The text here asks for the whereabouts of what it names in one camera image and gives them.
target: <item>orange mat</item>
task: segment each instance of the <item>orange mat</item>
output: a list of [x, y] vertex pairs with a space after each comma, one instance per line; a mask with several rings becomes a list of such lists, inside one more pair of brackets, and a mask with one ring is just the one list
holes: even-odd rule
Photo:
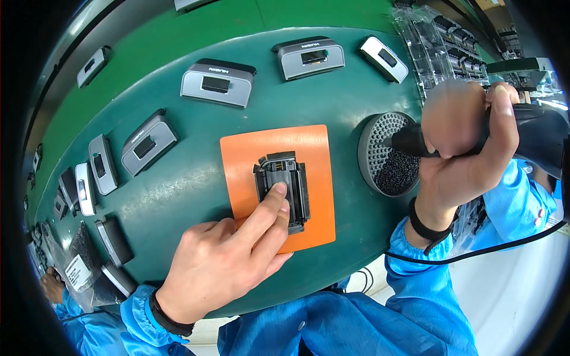
[[222, 137], [223, 169], [231, 209], [237, 226], [259, 204], [253, 166], [271, 153], [295, 151], [305, 163], [311, 218], [305, 231], [290, 235], [279, 253], [298, 251], [335, 240], [335, 206], [332, 195], [331, 157], [325, 125], [300, 126]]

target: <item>hand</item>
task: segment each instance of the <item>hand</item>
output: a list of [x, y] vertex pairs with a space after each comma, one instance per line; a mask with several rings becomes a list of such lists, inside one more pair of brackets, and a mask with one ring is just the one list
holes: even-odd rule
[[287, 240], [287, 185], [279, 182], [236, 231], [233, 219], [195, 225], [184, 232], [164, 285], [162, 311], [191, 324], [243, 297], [277, 272], [293, 253], [276, 255]]
[[[507, 89], [498, 84], [486, 97], [491, 102], [490, 135], [481, 153], [469, 157], [422, 158], [420, 161], [420, 188], [416, 198], [416, 213], [420, 221], [436, 231], [451, 225], [455, 210], [500, 182], [512, 156], [519, 146], [512, 98]], [[408, 242], [425, 248], [429, 242], [406, 225]]]
[[39, 284], [42, 286], [43, 294], [46, 298], [54, 304], [61, 304], [63, 303], [63, 289], [65, 285], [55, 278], [56, 274], [55, 269], [49, 267], [46, 274], [39, 280]]

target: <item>green workbench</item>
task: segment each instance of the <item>green workbench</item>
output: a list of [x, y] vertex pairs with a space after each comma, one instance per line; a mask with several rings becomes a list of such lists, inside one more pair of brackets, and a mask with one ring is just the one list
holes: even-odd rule
[[[59, 108], [43, 140], [44, 161], [36, 178], [39, 187], [29, 193], [28, 220], [47, 219], [65, 247], [81, 220], [96, 236], [94, 220], [116, 215], [135, 253], [124, 268], [139, 283], [157, 283], [166, 277], [188, 227], [231, 216], [219, 148], [221, 137], [325, 124], [331, 152], [336, 241], [296, 252], [267, 281], [208, 317], [242, 314], [286, 302], [367, 265], [387, 250], [390, 234], [405, 215], [410, 196], [387, 198], [362, 179], [356, 149], [363, 120], [386, 111], [403, 111], [419, 120], [421, 103], [412, 73], [402, 84], [388, 83], [358, 55], [357, 48], [372, 34], [399, 54], [410, 70], [413, 68], [407, 49], [383, 14], [387, 2], [361, 2], [368, 7], [358, 10], [357, 15], [354, 8], [358, 5], [351, 3], [348, 9], [347, 4], [338, 2], [339, 12], [330, 24], [358, 26], [360, 22], [362, 27], [386, 32], [350, 27], [265, 31], [286, 27], [289, 3], [280, 3], [275, 9], [270, 2], [241, 1], [242, 6], [252, 6], [244, 10], [235, 5], [236, 1], [225, 0], [184, 15], [168, 12], [134, 31], [114, 46], [111, 61], [94, 81], [87, 88], [73, 89]], [[377, 3], [384, 8], [379, 10]], [[264, 7], [272, 9], [266, 11], [274, 11], [275, 16], [264, 17]], [[223, 19], [214, 16], [222, 13]], [[326, 18], [291, 24], [323, 22]], [[192, 34], [189, 30], [196, 26], [202, 26], [201, 30]], [[218, 31], [207, 36], [204, 27]], [[328, 36], [344, 48], [346, 67], [284, 83], [271, 47], [316, 35]], [[182, 74], [200, 58], [257, 68], [247, 109], [180, 97]], [[167, 110], [166, 117], [180, 139], [147, 171], [132, 178], [120, 164], [121, 149], [127, 137], [158, 108]], [[90, 140], [102, 133], [110, 140], [121, 186], [106, 197], [97, 193], [95, 216], [79, 213], [73, 218], [68, 213], [62, 221], [54, 221], [52, 204], [59, 174], [87, 162]], [[95, 244], [106, 260], [103, 246], [97, 240]]]

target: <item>black wrist strap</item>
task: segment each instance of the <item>black wrist strap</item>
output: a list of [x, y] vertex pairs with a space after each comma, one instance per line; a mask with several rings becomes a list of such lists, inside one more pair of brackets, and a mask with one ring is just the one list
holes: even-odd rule
[[167, 332], [175, 335], [182, 335], [186, 337], [192, 335], [192, 329], [194, 329], [194, 323], [181, 324], [179, 322], [173, 321], [172, 319], [167, 317], [166, 314], [164, 314], [164, 312], [160, 308], [160, 304], [158, 304], [158, 301], [156, 300], [155, 294], [157, 290], [158, 289], [155, 289], [154, 292], [152, 292], [152, 294], [150, 295], [148, 304], [150, 307], [150, 312], [152, 313], [152, 316], [156, 319], [158, 324], [162, 326]]
[[424, 250], [424, 255], [428, 255], [432, 248], [434, 248], [438, 243], [445, 240], [449, 233], [451, 233], [451, 224], [449, 227], [443, 231], [435, 231], [430, 228], [427, 228], [416, 214], [416, 197], [410, 200], [410, 205], [408, 206], [409, 209], [409, 216], [410, 222], [414, 230], [418, 233], [419, 236], [422, 236], [424, 239], [430, 240], [431, 243], [426, 247]]

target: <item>label sticker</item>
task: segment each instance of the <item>label sticker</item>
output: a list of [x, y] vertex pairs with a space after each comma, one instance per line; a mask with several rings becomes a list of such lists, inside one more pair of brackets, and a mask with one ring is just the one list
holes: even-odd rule
[[79, 288], [91, 277], [91, 271], [87, 269], [85, 262], [81, 259], [79, 254], [71, 260], [71, 263], [66, 268], [66, 276], [73, 289], [78, 292]]

